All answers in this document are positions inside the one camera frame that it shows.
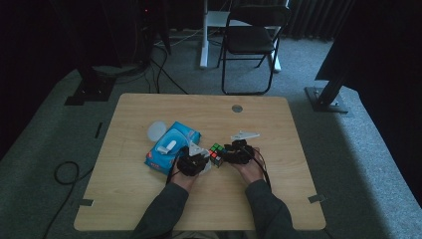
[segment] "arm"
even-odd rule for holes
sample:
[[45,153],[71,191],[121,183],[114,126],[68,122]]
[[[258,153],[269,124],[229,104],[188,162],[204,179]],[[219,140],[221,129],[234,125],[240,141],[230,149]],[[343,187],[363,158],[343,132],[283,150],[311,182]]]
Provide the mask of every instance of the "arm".
[[[255,158],[261,163],[260,155]],[[293,228],[286,204],[277,198],[264,180],[263,171],[255,160],[247,164],[232,164],[248,184],[246,196],[254,216],[258,238],[301,238]]]
[[172,229],[183,213],[196,177],[181,172],[174,174],[170,183],[148,206],[130,238],[171,238]]

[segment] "wooden table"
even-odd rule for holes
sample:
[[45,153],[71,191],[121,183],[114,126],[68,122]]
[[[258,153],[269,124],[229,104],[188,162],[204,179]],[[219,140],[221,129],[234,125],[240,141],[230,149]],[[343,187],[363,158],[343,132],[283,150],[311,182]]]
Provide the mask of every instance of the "wooden table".
[[[232,106],[241,106],[240,113]],[[261,134],[247,140],[267,163],[273,192],[288,205],[294,227],[317,230],[325,226],[313,179],[289,109],[278,97],[182,96],[124,94],[120,97],[84,199],[75,228],[83,231],[132,230],[165,184],[166,175],[144,164],[154,142],[148,127],[163,120],[198,130],[199,145],[231,143],[243,131]],[[212,167],[199,176],[175,230],[254,230],[252,213],[239,173],[230,164]]]

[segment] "tissue box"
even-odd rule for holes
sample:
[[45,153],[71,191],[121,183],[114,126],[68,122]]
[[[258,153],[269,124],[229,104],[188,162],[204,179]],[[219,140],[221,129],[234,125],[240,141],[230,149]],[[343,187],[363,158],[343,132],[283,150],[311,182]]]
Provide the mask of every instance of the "tissue box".
[[[200,132],[176,121],[146,155],[145,164],[167,175],[179,149],[189,146],[190,141],[198,144],[200,137]],[[173,140],[176,144],[166,154],[158,150],[161,146],[167,147]]]

